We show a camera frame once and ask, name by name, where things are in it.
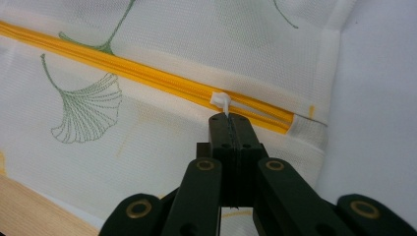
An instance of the zipper pull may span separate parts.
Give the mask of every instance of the zipper pull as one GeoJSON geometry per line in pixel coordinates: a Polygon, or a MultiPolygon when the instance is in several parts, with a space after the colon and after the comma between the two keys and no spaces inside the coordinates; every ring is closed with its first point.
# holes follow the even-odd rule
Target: zipper pull
{"type": "Polygon", "coordinates": [[[218,108],[223,108],[224,114],[229,117],[229,105],[232,99],[226,92],[213,92],[211,94],[210,104],[217,106],[218,108]]]}

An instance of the zipper tape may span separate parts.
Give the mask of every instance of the zipper tape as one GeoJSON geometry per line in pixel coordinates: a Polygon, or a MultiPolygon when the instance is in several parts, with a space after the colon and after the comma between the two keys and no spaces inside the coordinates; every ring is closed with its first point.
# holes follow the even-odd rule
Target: zipper tape
{"type": "Polygon", "coordinates": [[[0,21],[0,35],[43,48],[155,89],[169,92],[216,111],[220,111],[220,109],[209,103],[211,94],[213,92],[225,92],[230,95],[232,101],[251,108],[251,110],[248,110],[231,105],[229,107],[230,112],[246,116],[254,125],[280,134],[285,134],[293,121],[294,113],[255,98],[237,92],[203,85],[125,58],[90,49],[74,42],[31,29],[13,26],[0,21]]]}

